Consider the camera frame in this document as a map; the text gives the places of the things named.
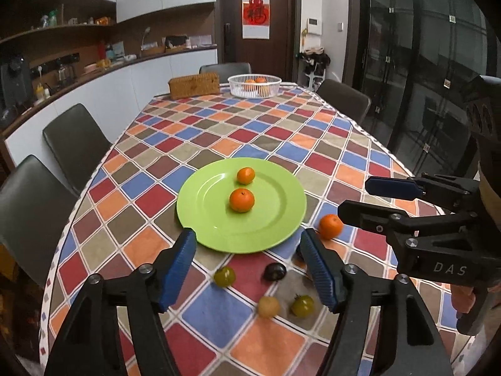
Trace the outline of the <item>person's right hand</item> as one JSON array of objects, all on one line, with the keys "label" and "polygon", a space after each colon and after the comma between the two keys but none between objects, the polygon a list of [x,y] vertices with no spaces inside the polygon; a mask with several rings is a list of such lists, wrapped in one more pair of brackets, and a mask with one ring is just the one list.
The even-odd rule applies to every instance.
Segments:
[{"label": "person's right hand", "polygon": [[468,313],[476,302],[474,289],[452,284],[450,290],[453,308],[459,313]]}]

